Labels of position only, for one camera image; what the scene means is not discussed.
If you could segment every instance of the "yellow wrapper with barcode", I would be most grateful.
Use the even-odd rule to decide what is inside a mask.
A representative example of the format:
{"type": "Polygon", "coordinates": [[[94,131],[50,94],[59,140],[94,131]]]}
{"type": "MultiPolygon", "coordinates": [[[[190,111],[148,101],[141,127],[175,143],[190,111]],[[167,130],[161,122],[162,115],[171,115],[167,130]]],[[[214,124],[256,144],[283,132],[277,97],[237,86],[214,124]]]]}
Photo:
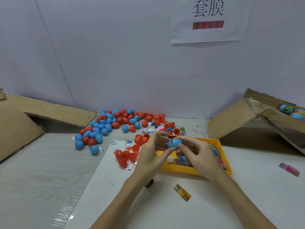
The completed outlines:
{"type": "Polygon", "coordinates": [[[183,189],[179,184],[177,184],[173,190],[180,195],[186,202],[191,198],[191,195],[183,189]]]}

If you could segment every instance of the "hand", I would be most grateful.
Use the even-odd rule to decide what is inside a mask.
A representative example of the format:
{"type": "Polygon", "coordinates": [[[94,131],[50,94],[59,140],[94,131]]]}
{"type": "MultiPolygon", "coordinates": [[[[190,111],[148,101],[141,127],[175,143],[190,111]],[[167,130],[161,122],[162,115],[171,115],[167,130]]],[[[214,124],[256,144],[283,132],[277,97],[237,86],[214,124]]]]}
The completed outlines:
{"type": "Polygon", "coordinates": [[[175,150],[175,148],[167,149],[169,134],[164,131],[154,131],[147,143],[142,145],[138,163],[133,172],[133,176],[146,184],[165,163],[166,158],[175,150]],[[161,156],[156,151],[164,151],[161,156]]]}
{"type": "Polygon", "coordinates": [[[225,173],[207,142],[190,136],[178,136],[176,139],[182,140],[183,144],[178,144],[179,149],[202,176],[214,181],[219,174],[225,173]]]}

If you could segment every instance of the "yellow tray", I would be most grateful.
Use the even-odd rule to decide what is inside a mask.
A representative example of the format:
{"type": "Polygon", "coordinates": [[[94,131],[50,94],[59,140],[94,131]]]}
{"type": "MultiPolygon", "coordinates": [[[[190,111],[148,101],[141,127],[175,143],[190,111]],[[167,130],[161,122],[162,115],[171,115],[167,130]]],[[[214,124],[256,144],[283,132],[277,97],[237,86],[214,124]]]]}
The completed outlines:
{"type": "MultiPolygon", "coordinates": [[[[170,135],[170,138],[174,138],[176,137],[176,135],[170,135]]],[[[208,142],[209,144],[212,144],[212,145],[215,145],[218,149],[218,151],[220,152],[220,155],[221,155],[221,159],[224,163],[224,165],[226,166],[227,170],[227,174],[229,176],[232,175],[232,170],[231,170],[231,167],[230,167],[230,164],[227,160],[227,157],[222,149],[222,146],[220,144],[220,141],[219,140],[215,140],[215,139],[207,139],[207,138],[198,138],[198,137],[195,137],[196,139],[199,139],[199,140],[202,140],[202,141],[206,141],[208,142]]],[[[161,154],[163,153],[163,151],[157,151],[157,155],[160,156],[161,154]]],[[[188,167],[188,166],[182,166],[182,165],[177,165],[176,161],[175,161],[175,158],[177,158],[177,154],[176,154],[176,151],[174,151],[173,153],[170,154],[170,156],[173,157],[173,164],[164,164],[162,166],[162,170],[166,170],[166,171],[172,171],[172,172],[177,172],[177,173],[187,173],[187,174],[193,174],[193,175],[199,175],[201,176],[200,173],[198,173],[195,168],[193,167],[188,167]]]]}

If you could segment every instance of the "transparent tape strip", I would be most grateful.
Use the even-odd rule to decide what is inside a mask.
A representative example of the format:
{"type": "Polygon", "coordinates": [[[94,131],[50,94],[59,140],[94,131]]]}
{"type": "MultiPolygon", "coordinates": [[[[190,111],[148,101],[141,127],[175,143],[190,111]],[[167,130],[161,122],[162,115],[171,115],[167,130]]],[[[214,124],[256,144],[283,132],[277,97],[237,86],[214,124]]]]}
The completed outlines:
{"type": "Polygon", "coordinates": [[[78,200],[81,198],[82,193],[73,193],[68,201],[63,205],[59,214],[51,224],[51,228],[63,228],[69,220],[78,200]]]}

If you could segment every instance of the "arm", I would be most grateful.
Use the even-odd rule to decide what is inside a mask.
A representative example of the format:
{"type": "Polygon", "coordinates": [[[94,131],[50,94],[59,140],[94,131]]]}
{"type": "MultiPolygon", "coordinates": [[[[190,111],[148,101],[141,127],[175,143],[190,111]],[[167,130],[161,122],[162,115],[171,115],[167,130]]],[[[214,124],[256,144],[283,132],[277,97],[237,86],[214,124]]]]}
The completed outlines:
{"type": "Polygon", "coordinates": [[[222,169],[207,142],[187,136],[177,138],[188,145],[186,147],[183,144],[178,144],[180,150],[201,175],[209,179],[223,192],[244,228],[276,229],[272,222],[245,195],[238,184],[222,169]]]}
{"type": "Polygon", "coordinates": [[[161,169],[166,158],[174,151],[167,148],[169,134],[155,131],[149,141],[141,148],[141,155],[133,174],[124,182],[120,192],[113,199],[106,210],[98,217],[90,229],[114,229],[121,228],[124,219],[143,186],[150,181],[161,169]],[[158,157],[156,151],[162,150],[158,157]]]}

